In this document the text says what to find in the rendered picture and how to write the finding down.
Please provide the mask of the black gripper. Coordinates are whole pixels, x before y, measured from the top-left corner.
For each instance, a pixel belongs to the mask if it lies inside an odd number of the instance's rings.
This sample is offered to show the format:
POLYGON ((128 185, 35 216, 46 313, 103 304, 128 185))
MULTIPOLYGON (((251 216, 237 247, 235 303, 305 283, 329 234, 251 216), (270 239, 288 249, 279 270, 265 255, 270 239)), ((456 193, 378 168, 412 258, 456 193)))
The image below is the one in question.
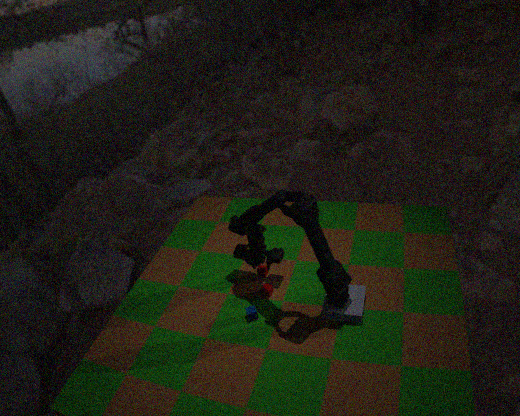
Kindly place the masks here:
POLYGON ((263 236, 263 240, 261 242, 256 243, 256 244, 252 244, 250 242, 248 242, 248 245, 238 244, 233 252, 234 259, 241 259, 242 261, 245 261, 245 257, 249 251, 249 249, 247 249, 248 247, 251 249, 260 249, 261 247, 263 247, 263 249, 265 251, 265 255, 267 257, 266 263, 267 263, 267 269, 269 271, 271 263, 281 263, 284 255, 285 255, 285 252, 284 252, 284 249, 279 249, 279 248, 273 248, 273 250, 267 251, 264 240, 265 240, 265 236, 263 236))

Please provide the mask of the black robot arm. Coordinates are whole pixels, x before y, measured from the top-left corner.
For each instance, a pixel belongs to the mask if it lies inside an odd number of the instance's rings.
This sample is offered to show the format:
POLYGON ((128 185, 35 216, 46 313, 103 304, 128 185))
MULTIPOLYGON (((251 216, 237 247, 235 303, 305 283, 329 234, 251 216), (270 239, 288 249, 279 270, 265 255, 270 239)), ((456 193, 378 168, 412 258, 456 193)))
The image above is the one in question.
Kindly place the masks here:
MULTIPOLYGON (((326 304, 344 309, 350 296, 347 286, 352 278, 344 270, 342 263, 332 256, 332 251, 318 223, 318 207, 313 196, 303 192, 279 190, 262 204, 251 206, 240 217, 233 215, 228 228, 241 236, 247 234, 248 242, 252 244, 259 243, 263 240, 263 232, 266 228, 257 223, 276 208, 304 228, 320 264, 317 275, 327 293, 326 304), (294 203, 289 207, 284 204, 286 201, 294 203)), ((263 247, 249 248, 245 261, 248 265, 258 266, 265 262, 265 256, 263 247)))

